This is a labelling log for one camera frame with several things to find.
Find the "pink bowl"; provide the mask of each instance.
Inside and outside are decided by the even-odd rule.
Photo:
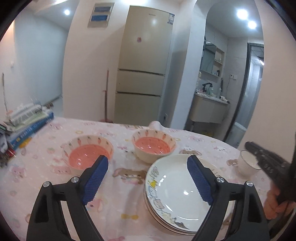
[[[86,168],[91,167],[100,155],[106,156],[110,161],[113,151],[111,142],[103,137],[80,136],[64,147],[63,157],[74,173],[78,170],[81,174]]]
[[[150,164],[171,154],[176,149],[176,142],[170,135],[149,129],[133,134],[132,143],[137,156]]]

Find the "bathroom vanity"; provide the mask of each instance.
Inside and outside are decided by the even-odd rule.
[[[188,118],[193,121],[193,125],[195,122],[220,124],[227,109],[228,103],[215,97],[195,93]]]

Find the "tablecloth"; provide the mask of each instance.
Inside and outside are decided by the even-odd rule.
[[[176,140],[174,153],[204,158],[219,168],[229,182],[242,184],[246,181],[237,172],[237,149],[208,136],[158,126]],[[144,203],[143,182],[119,175],[123,168],[133,174],[148,170],[149,165],[135,156],[131,142],[134,132],[146,128],[59,117],[43,127],[25,148],[17,151],[7,168],[0,169],[0,211],[17,237],[26,240],[30,213],[42,184],[45,181],[53,185],[65,183],[73,176],[62,158],[64,145],[78,136],[97,135],[107,138],[114,147],[108,172],[94,200],[86,206],[104,240],[191,240],[193,236],[173,233],[153,219]],[[261,201],[265,201],[270,186],[268,177],[260,171],[251,181]],[[72,238],[79,240],[66,202],[62,202],[62,207]],[[227,224],[227,221],[223,223],[217,239],[223,238]]]

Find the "beige refrigerator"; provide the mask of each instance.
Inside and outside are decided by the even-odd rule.
[[[130,6],[117,73],[114,122],[147,126],[157,120],[174,14]]]

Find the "faucet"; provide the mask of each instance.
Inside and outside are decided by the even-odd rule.
[[[207,90],[205,89],[205,86],[206,86],[206,85],[210,85],[210,87],[213,87],[213,84],[210,83],[210,82],[209,82],[209,83],[206,83],[206,84],[203,84],[203,85],[202,85],[202,86],[203,86],[203,88],[202,88],[202,91],[203,91],[203,92],[206,92],[206,91],[207,91]]]

